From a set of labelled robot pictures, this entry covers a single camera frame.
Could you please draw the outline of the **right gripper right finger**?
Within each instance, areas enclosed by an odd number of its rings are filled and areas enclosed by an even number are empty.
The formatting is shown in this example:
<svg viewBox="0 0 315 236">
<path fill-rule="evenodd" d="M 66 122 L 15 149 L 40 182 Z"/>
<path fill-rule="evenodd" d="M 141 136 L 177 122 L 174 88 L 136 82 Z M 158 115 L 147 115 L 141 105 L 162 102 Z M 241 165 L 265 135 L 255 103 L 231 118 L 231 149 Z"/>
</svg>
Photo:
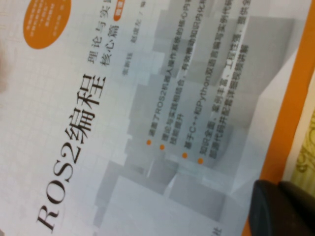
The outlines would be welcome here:
<svg viewBox="0 0 315 236">
<path fill-rule="evenodd" d="M 279 189 L 285 194 L 303 223 L 315 235 L 315 198 L 302 188 L 289 181 L 281 181 Z"/>
</svg>

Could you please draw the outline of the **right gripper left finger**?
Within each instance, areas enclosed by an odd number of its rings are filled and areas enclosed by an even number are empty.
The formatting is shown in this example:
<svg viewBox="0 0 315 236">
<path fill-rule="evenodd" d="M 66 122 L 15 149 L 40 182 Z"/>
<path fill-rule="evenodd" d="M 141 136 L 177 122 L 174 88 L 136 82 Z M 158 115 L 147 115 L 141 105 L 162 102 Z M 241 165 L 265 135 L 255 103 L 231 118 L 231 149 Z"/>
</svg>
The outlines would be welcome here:
<svg viewBox="0 0 315 236">
<path fill-rule="evenodd" d="M 258 180 L 253 186 L 249 225 L 253 236 L 292 236 L 296 212 L 275 184 Z"/>
</svg>

